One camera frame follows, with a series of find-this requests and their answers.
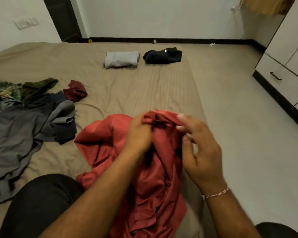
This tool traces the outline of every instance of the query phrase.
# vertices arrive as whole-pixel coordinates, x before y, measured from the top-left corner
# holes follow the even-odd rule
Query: dark door
[[[78,42],[82,38],[70,0],[44,0],[62,41]]]

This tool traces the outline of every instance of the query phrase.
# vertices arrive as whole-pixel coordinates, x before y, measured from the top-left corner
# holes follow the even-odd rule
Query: floor
[[[261,54],[244,45],[181,46],[228,185],[254,223],[298,232],[298,125],[252,77]]]

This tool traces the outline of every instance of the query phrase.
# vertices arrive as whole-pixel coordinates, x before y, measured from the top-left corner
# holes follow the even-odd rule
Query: hand
[[[141,113],[131,120],[124,147],[124,149],[135,152],[139,156],[142,156],[152,143],[151,125],[142,123],[144,114]]]
[[[204,195],[221,192],[226,188],[221,147],[203,121],[184,114],[179,114],[178,119],[185,126],[177,126],[177,129],[192,135],[183,136],[182,142],[183,166],[188,175]],[[192,142],[198,145],[196,154],[193,153]]]

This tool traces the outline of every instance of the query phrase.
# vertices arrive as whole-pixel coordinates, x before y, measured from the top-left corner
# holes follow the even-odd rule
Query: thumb
[[[182,161],[184,168],[194,167],[196,165],[193,144],[187,135],[184,135],[182,139]]]

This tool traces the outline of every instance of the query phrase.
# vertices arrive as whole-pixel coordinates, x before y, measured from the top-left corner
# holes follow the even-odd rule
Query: white wall
[[[40,24],[18,30],[13,20],[36,17]],[[61,42],[43,0],[0,0],[0,51],[23,42]]]
[[[76,1],[88,37],[248,39],[258,23],[247,11],[233,21],[240,0]]]
[[[276,15],[275,17],[262,16],[262,20],[253,39],[264,47],[267,47],[284,17],[284,15]]]

